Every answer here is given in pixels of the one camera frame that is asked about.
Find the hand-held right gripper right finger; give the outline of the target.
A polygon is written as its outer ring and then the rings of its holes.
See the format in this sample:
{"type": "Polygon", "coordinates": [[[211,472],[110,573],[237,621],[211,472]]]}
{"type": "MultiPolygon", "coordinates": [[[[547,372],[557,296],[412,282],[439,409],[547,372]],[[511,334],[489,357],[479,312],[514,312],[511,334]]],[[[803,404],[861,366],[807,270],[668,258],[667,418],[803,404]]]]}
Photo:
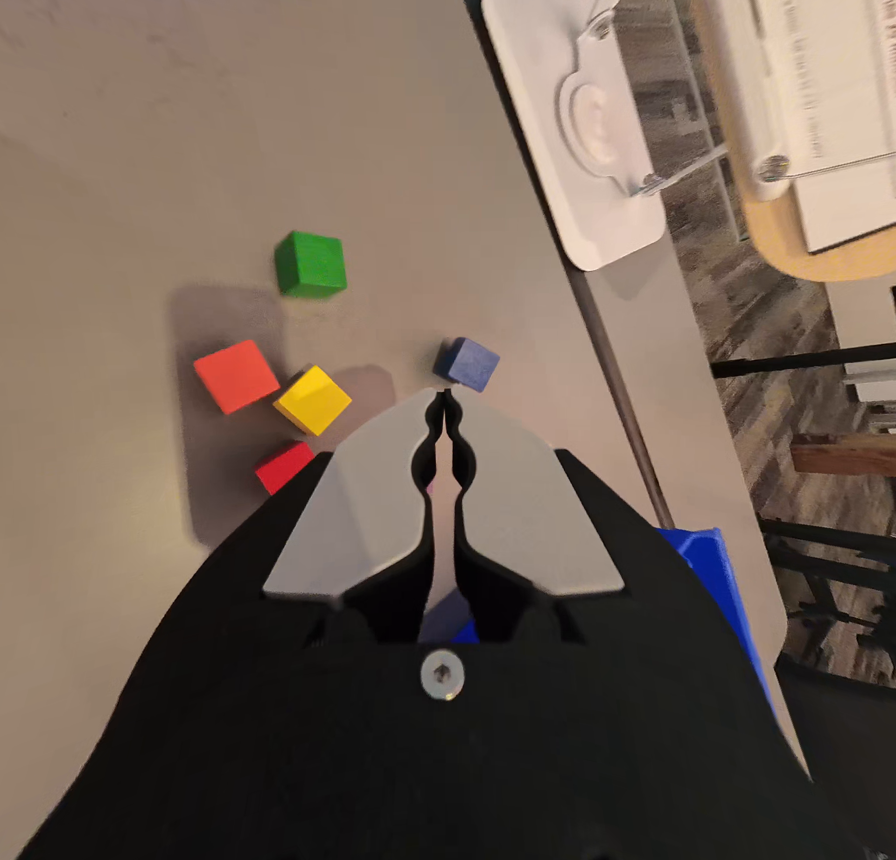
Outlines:
{"type": "Polygon", "coordinates": [[[445,392],[461,491],[456,581],[476,622],[518,622],[531,604],[624,590],[623,576],[554,449],[476,392],[445,392]]]}

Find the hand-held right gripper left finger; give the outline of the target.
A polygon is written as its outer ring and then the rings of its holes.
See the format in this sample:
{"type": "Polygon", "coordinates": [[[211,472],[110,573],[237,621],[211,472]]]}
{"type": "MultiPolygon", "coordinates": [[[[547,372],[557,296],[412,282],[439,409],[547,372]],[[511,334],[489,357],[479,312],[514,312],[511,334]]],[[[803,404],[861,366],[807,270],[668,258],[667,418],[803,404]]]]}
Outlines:
{"type": "Polygon", "coordinates": [[[264,597],[348,605],[373,587],[389,613],[425,614],[434,574],[427,485],[443,407],[444,393],[424,388],[340,443],[263,584],[264,597]]]}

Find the red wooden cube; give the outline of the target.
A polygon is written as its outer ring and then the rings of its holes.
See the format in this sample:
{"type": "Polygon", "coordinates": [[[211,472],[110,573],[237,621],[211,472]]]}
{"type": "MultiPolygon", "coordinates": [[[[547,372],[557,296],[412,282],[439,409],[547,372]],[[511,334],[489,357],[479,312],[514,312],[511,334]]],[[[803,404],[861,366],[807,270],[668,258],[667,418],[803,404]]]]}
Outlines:
{"type": "Polygon", "coordinates": [[[294,440],[258,462],[253,473],[267,494],[274,496],[314,458],[315,452],[305,441],[294,440]]]}

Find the yellow wooden cube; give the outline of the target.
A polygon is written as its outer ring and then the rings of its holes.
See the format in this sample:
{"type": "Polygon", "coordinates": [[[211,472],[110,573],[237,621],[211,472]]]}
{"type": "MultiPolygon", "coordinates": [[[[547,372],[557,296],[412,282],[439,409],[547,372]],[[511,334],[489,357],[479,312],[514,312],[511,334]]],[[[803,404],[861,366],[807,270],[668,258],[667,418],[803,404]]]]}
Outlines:
{"type": "Polygon", "coordinates": [[[275,399],[273,407],[302,433],[319,437],[351,404],[352,398],[315,364],[275,399]]]}

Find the blue wooden cube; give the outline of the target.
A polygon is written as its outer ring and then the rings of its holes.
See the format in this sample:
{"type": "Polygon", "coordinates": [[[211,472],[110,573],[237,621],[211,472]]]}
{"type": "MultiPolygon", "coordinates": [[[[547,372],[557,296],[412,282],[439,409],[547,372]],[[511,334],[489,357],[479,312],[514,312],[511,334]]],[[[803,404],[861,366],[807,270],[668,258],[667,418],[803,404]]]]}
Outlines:
{"type": "Polygon", "coordinates": [[[432,368],[434,375],[451,384],[482,393],[496,372],[500,356],[475,340],[458,337],[442,342],[432,368]]]}

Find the orange wooden cube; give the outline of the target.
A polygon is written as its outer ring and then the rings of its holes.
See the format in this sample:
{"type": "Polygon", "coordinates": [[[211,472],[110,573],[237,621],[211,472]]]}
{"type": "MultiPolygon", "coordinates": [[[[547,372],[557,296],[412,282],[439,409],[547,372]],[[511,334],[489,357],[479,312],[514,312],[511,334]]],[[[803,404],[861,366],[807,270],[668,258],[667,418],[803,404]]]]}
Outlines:
{"type": "Polygon", "coordinates": [[[280,388],[279,379],[252,339],[196,359],[193,369],[225,415],[240,411],[280,388]]]}

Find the blue plastic bin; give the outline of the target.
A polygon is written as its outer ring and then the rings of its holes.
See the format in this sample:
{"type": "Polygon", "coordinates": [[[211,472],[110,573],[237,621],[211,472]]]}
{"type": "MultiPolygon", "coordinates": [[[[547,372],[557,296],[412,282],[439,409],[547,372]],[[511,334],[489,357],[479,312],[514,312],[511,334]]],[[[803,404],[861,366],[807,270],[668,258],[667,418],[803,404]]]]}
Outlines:
{"type": "MultiPolygon", "coordinates": [[[[718,529],[657,529],[657,531],[686,561],[721,609],[743,651],[749,657],[768,703],[772,706],[773,695],[721,531],[718,529]]],[[[423,616],[420,643],[478,641],[476,624],[469,605],[458,589],[446,595],[423,616]]]]}

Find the green wooden cube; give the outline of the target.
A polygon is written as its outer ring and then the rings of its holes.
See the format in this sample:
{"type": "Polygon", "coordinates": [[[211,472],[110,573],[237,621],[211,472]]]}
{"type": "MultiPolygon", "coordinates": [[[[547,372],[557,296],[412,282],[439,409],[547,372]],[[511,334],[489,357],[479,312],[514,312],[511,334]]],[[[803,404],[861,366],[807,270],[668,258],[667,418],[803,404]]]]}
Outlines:
{"type": "Polygon", "coordinates": [[[274,249],[280,295],[322,299],[342,293],[348,278],[342,241],[291,231],[274,249]]]}

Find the black framed sign stand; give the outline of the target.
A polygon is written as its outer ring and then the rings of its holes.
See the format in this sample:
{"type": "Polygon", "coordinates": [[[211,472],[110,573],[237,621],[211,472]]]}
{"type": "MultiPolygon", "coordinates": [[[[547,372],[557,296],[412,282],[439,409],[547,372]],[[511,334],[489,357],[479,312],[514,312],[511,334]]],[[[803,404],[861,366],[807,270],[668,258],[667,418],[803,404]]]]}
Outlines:
{"type": "Polygon", "coordinates": [[[865,650],[881,650],[895,660],[895,540],[894,537],[851,530],[836,530],[778,518],[757,518],[772,567],[803,577],[812,602],[801,602],[788,612],[790,620],[801,622],[808,631],[804,657],[819,660],[823,642],[835,624],[863,628],[857,645],[865,650]],[[856,560],[839,562],[798,551],[796,541],[853,551],[856,560]],[[831,583],[878,593],[882,603],[872,610],[869,621],[847,614],[837,605],[831,583]]]}
{"type": "Polygon", "coordinates": [[[798,371],[836,365],[886,361],[894,358],[895,342],[893,341],[856,348],[790,354],[782,357],[715,361],[710,363],[710,368],[713,378],[722,380],[756,373],[798,371]]]}

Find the white document stand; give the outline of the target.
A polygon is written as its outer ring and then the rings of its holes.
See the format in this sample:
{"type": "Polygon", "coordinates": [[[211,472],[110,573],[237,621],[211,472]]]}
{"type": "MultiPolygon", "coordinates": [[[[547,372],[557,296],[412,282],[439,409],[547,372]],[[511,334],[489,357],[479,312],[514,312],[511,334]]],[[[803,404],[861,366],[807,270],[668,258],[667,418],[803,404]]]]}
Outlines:
{"type": "Polygon", "coordinates": [[[704,67],[749,238],[785,274],[816,282],[894,271],[894,226],[825,252],[805,244],[756,0],[692,0],[704,67]]]}

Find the black office chair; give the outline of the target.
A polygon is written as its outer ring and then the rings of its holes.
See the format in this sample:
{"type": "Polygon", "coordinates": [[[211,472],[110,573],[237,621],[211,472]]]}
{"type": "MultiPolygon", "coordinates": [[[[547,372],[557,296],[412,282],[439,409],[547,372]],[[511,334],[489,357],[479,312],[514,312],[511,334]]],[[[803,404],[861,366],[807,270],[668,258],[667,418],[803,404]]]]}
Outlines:
{"type": "Polygon", "coordinates": [[[895,856],[895,690],[787,655],[775,665],[813,781],[871,854],[895,856]]]}

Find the instruction sheet board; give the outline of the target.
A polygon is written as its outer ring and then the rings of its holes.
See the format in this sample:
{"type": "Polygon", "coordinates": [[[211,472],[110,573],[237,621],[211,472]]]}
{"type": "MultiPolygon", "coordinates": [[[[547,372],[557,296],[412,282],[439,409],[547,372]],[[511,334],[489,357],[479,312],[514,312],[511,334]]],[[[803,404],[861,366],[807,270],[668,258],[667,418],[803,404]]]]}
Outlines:
{"type": "Polygon", "coordinates": [[[808,252],[893,227],[895,0],[756,9],[808,252]]]}

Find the wooden post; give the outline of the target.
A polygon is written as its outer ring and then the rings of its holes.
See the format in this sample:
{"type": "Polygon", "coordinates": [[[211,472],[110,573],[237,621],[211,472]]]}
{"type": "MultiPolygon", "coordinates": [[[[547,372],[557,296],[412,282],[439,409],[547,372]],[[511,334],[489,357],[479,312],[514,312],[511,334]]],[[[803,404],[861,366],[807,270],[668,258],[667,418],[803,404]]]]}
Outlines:
{"type": "Polygon", "coordinates": [[[790,454],[804,474],[895,477],[893,433],[795,434],[790,454]]]}

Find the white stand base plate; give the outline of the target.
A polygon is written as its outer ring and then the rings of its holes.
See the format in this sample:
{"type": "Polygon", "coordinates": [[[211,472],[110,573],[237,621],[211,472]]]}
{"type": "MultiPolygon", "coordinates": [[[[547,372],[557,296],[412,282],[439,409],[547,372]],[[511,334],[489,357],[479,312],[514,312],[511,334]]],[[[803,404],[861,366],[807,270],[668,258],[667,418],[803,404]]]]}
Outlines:
{"type": "Polygon", "coordinates": [[[481,0],[487,30],[562,247],[595,272],[654,244],[661,194],[728,157],[653,172],[615,18],[621,0],[481,0]]]}

